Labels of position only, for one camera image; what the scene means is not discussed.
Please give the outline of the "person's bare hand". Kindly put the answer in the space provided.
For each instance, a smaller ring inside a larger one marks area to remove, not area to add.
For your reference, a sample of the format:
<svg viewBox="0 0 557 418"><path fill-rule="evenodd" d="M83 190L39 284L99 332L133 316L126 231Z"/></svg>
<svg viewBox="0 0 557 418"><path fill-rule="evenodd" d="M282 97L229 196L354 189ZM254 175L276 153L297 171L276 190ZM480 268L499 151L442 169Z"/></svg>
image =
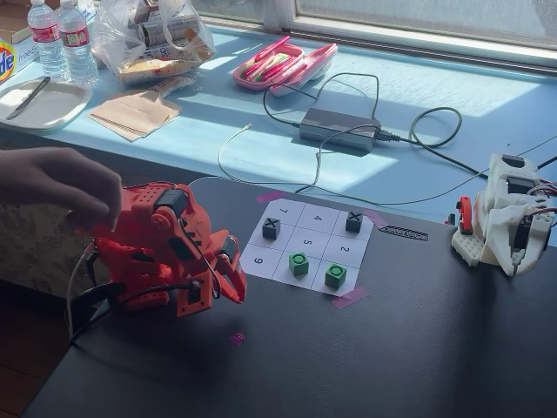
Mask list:
<svg viewBox="0 0 557 418"><path fill-rule="evenodd" d="M2 150L1 201L59 206L77 228L103 223L113 229L121 209L121 178L71 148Z"/></svg>

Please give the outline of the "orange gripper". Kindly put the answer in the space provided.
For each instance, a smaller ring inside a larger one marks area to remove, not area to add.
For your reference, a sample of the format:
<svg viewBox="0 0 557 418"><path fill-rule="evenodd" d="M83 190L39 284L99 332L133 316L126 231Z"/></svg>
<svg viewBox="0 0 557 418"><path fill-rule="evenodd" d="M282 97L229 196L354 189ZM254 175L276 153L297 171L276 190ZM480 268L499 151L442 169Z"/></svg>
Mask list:
<svg viewBox="0 0 557 418"><path fill-rule="evenodd" d="M238 242L226 229L219 229L210 236L203 248L204 260L200 261L201 273L209 272L207 262L217 273L221 293L235 303L242 303L246 293L245 273L239 261Z"/></svg>

